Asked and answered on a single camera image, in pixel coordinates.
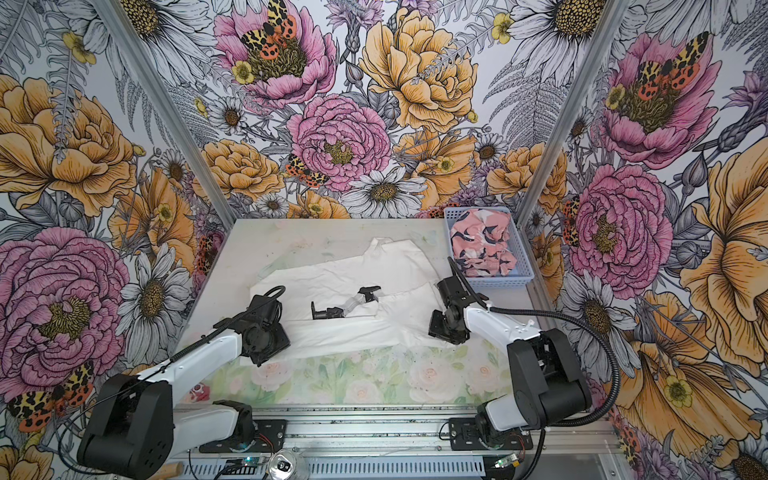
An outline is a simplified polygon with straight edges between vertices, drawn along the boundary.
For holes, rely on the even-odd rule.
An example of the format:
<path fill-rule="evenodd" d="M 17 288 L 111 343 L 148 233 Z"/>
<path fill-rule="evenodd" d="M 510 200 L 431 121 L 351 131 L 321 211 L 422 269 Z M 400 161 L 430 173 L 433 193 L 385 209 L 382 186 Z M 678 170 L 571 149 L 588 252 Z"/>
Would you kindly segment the white t-shirt with robot print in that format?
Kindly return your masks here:
<path fill-rule="evenodd" d="M 443 308 L 438 273 L 412 241 L 375 238 L 361 255 L 276 270 L 252 295 L 283 286 L 280 325 L 290 341 L 278 361 L 390 346 L 446 348 L 428 334 Z"/>

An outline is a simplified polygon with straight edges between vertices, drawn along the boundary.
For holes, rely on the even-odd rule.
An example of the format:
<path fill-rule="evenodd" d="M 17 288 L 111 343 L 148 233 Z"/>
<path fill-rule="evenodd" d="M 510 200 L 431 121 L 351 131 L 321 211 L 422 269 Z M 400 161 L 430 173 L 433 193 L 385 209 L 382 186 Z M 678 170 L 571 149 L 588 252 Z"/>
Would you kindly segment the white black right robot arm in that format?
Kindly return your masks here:
<path fill-rule="evenodd" d="M 507 358 L 511 392 L 477 409 L 476 431 L 485 445 L 500 446 L 511 433 L 549 427 L 591 408 L 590 389 L 562 331 L 525 322 L 522 310 L 490 305 L 456 275 L 440 280 L 437 290 L 444 307 L 432 314 L 430 336 L 454 345 L 480 336 Z"/>

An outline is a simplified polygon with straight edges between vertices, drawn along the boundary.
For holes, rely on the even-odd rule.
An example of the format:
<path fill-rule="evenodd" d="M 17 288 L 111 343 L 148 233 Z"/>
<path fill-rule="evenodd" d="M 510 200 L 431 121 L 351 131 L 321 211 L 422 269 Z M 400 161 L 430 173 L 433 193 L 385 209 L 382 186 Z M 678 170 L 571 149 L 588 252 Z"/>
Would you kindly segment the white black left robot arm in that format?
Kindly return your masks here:
<path fill-rule="evenodd" d="M 216 401 L 198 409 L 178 404 L 220 367 L 244 357 L 261 366 L 290 341 L 275 294 L 256 295 L 248 308 L 168 360 L 138 375 L 118 374 L 102 386 L 80 440 L 79 465 L 131 479 L 148 479 L 167 459 L 209 443 L 248 447 L 257 437 L 250 406 Z"/>

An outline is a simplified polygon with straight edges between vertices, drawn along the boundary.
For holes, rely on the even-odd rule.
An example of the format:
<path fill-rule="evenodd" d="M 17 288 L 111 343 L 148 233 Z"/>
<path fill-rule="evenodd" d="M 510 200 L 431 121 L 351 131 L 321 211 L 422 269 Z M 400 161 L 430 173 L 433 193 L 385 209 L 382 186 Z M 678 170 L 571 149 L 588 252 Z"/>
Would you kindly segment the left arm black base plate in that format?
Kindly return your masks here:
<path fill-rule="evenodd" d="M 245 436 L 212 441 L 198 448 L 204 454 L 276 453 L 284 446 L 288 422 L 283 419 L 257 419 Z"/>

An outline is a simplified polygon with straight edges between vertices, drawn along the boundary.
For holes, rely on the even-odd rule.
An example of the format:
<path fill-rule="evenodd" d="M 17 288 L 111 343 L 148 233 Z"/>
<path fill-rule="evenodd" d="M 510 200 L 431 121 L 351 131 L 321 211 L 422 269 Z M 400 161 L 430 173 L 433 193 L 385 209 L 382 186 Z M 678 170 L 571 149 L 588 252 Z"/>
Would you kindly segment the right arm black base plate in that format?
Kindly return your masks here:
<path fill-rule="evenodd" d="M 439 437 L 450 443 L 453 451 L 531 450 L 533 441 L 519 428 L 498 431 L 489 422 L 476 417 L 452 417 L 441 428 Z"/>

